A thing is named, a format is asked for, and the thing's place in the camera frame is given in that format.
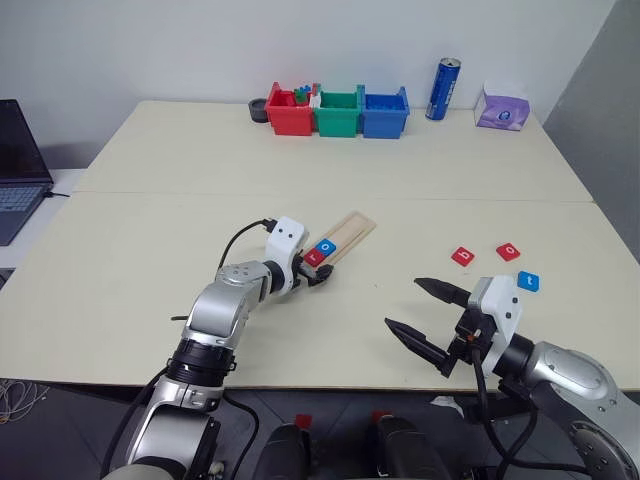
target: gray floor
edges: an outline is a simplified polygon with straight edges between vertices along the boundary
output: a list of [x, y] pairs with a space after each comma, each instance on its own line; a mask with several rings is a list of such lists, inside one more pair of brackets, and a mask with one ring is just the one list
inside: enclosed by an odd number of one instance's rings
[[[496, 463], [481, 428], [465, 423], [447, 407], [429, 404], [432, 397], [418, 393], [232, 391], [234, 398], [252, 406], [261, 421], [260, 433], [245, 459], [239, 479], [249, 479], [258, 454], [270, 432], [298, 413], [311, 414], [314, 478], [340, 479], [367, 475], [364, 434], [374, 410], [391, 410], [428, 433], [433, 445], [450, 465]], [[469, 402], [468, 397], [460, 402]], [[0, 425], [0, 478], [11, 480], [97, 479], [100, 462], [126, 405], [88, 395], [52, 389], [24, 419]], [[216, 457], [230, 468], [251, 431], [251, 418], [223, 405], [216, 412], [222, 423]], [[505, 441], [515, 438], [525, 418], [497, 422]], [[114, 459], [123, 461], [125, 442]], [[574, 449], [558, 428], [542, 418], [521, 453], [539, 461], [579, 462]], [[509, 479], [570, 479], [564, 473], [529, 472], [512, 468]]]

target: tissue box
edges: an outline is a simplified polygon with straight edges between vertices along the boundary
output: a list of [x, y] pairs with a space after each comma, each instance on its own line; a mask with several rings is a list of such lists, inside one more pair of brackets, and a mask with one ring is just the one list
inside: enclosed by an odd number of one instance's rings
[[529, 111], [529, 101], [521, 87], [485, 82], [474, 112], [476, 126], [519, 131]]

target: blue can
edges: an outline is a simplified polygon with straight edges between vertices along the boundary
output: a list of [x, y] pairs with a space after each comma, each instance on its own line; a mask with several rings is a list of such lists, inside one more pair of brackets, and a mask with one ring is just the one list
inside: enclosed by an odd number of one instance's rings
[[444, 118], [449, 106], [449, 100], [451, 100], [453, 87], [456, 85], [458, 73], [460, 73], [460, 60], [457, 58], [443, 58], [440, 60], [438, 73], [436, 73], [436, 79], [433, 82], [431, 98], [427, 105], [427, 118], [431, 120], [442, 120]]

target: white cable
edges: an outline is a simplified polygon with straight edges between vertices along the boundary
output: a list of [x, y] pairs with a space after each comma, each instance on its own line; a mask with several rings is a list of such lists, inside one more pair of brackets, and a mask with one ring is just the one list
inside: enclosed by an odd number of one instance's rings
[[49, 387], [40, 392], [38, 389], [38, 385], [32, 382], [0, 379], [0, 425], [17, 422], [27, 416], [49, 391]]

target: white table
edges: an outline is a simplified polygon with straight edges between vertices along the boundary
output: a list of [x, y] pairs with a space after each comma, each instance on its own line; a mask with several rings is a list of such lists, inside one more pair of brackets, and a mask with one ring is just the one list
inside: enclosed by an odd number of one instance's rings
[[[542, 287], [537, 294], [522, 292], [525, 314], [520, 333], [588, 352], [611, 370], [621, 387], [640, 387], [640, 362], [634, 358], [640, 346], [638, 264], [538, 132], [535, 120], [521, 134], [513, 134], [476, 129], [459, 118], [470, 119], [469, 112], [453, 112], [448, 118], [459, 131], [458, 144], [486, 142], [486, 164], [496, 158], [514, 163], [510, 174], [501, 177], [506, 189], [494, 188], [496, 177], [489, 176], [462, 181], [468, 191], [461, 191], [452, 188], [454, 160], [439, 156], [450, 155], [445, 152], [451, 149], [432, 145], [438, 138], [454, 138], [453, 132], [434, 134], [454, 129], [446, 120], [433, 124], [417, 114], [406, 138], [389, 144], [374, 140], [379, 147], [372, 148], [362, 139], [275, 137], [268, 126], [247, 118], [235, 127], [246, 137], [238, 146], [245, 154], [231, 162], [225, 160], [232, 151], [225, 138], [234, 129], [214, 128], [207, 137], [189, 132], [203, 132], [203, 111], [215, 120], [211, 122], [224, 125], [225, 119], [233, 121], [236, 109], [239, 112], [240, 106], [145, 102], [132, 116], [135, 121], [125, 123], [0, 291], [0, 318], [13, 319], [3, 322], [0, 377], [145, 383], [179, 341], [182, 325], [169, 317], [189, 311], [239, 227], [256, 218], [286, 214], [305, 223], [311, 239], [316, 239], [357, 209], [378, 227], [338, 263], [325, 285], [302, 289], [253, 312], [236, 351], [238, 370], [227, 377], [227, 384], [474, 389], [470, 368], [456, 369], [449, 380], [441, 377], [408, 352], [386, 330], [383, 319], [389, 316], [413, 325], [446, 347], [461, 310], [429, 297], [413, 278], [432, 276], [471, 289], [480, 276], [523, 269], [540, 274]], [[184, 126], [166, 128], [167, 123], [174, 125], [176, 116], [176, 125]], [[431, 132], [430, 141], [418, 132], [420, 122]], [[412, 138], [411, 132], [420, 139]], [[404, 146], [404, 140], [414, 142], [413, 147]], [[162, 153], [178, 143], [190, 145], [180, 168], [178, 159], [171, 163], [170, 155]], [[387, 151], [387, 145], [395, 145], [397, 154], [388, 151], [385, 167], [383, 155], [376, 152]], [[145, 155], [146, 149], [152, 151]], [[219, 152], [217, 160], [205, 162], [195, 153], [207, 149]], [[330, 182], [333, 177], [325, 175], [330, 188], [323, 190], [319, 181], [300, 188], [300, 171], [312, 170], [308, 162], [316, 149], [339, 155], [342, 171], [353, 183]], [[353, 159], [340, 153], [343, 149]], [[501, 157], [505, 149], [522, 154]], [[307, 152], [296, 154], [300, 170], [295, 173], [285, 168], [293, 162], [289, 150]], [[430, 169], [425, 182], [437, 195], [403, 188], [392, 177], [400, 175], [416, 187], [414, 177], [426, 174], [422, 160], [427, 150], [432, 153], [424, 161], [438, 168]], [[462, 153], [457, 155], [459, 163], [474, 168]], [[149, 156], [157, 162], [155, 170], [148, 168], [153, 163]], [[265, 168], [265, 157], [271, 168]], [[313, 154], [313, 159], [320, 158], [324, 157]], [[365, 158], [375, 168], [361, 168]], [[530, 167], [532, 162], [536, 169]], [[149, 171], [151, 177], [144, 174]], [[256, 171], [264, 176], [255, 177]], [[271, 171], [278, 175], [270, 176]], [[541, 190], [522, 171], [533, 178], [548, 177], [549, 182]], [[239, 175], [235, 183], [233, 172]], [[276, 188], [281, 179], [286, 188]], [[513, 198], [502, 198], [505, 192]], [[261, 259], [264, 241], [265, 232], [248, 233], [234, 245], [228, 260]], [[522, 256], [505, 263], [495, 253], [504, 242], [515, 244]], [[449, 258], [460, 245], [477, 255], [466, 269]]]
[[[84, 171], [83, 168], [50, 170], [53, 179], [51, 191], [71, 195]], [[56, 196], [42, 201], [13, 241], [6, 247], [0, 247], [0, 269], [14, 269], [20, 265], [66, 200], [66, 197]]]

